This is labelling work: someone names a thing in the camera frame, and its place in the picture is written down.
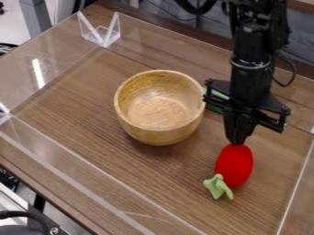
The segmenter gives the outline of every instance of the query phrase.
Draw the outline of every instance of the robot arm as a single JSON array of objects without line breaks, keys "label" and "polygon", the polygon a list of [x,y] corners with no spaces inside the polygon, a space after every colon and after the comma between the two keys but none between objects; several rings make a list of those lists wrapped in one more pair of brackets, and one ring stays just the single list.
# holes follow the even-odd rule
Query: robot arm
[{"label": "robot arm", "polygon": [[[194,14],[203,14],[211,4],[195,9],[187,0],[175,2]],[[282,84],[274,77],[275,57],[289,44],[286,0],[230,0],[228,6],[234,49],[231,55],[231,81],[207,80],[203,101],[212,110],[223,114],[226,136],[231,144],[243,144],[257,125],[282,132],[290,109],[270,92],[271,82]],[[216,96],[222,93],[228,99]]]}]

